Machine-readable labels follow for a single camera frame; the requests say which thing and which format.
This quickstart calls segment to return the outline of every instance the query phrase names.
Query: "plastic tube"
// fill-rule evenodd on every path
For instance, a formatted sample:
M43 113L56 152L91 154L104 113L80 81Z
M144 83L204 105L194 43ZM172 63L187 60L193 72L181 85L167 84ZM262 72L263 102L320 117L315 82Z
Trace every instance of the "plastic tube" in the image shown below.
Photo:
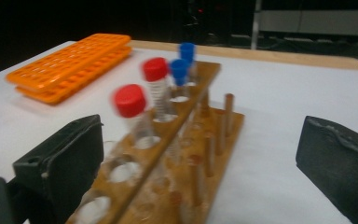
M171 74L175 83L173 90L174 102L184 102L189 98L187 83L188 62L183 59L176 59L170 63Z
M179 57L188 62L188 85L195 86L198 81L197 63L194 61L196 46L192 43L179 45Z
M126 120L136 148L146 149L157 143L150 117L145 113L146 99L140 86L126 85L118 89L111 100L118 114Z
M142 65L144 78L147 81L155 105L155 119L169 122L175 118L171 104L171 92L167 82L168 65L163 58L153 58Z

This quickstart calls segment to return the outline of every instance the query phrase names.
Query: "orange tray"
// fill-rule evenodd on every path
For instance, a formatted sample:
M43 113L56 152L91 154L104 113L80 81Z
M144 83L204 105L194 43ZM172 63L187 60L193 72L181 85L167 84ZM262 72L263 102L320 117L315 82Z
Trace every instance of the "orange tray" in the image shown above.
M127 44L127 35L96 34L9 73L7 81L22 90L44 92L63 80L91 67L109 52Z
M81 90L83 87L87 86L94 79L104 74L114 65L120 63L130 54L130 52L130 47L121 47L118 50L109 52L47 91L34 92L22 87L17 87L16 91L44 103L52 105L58 104L73 95L75 92Z

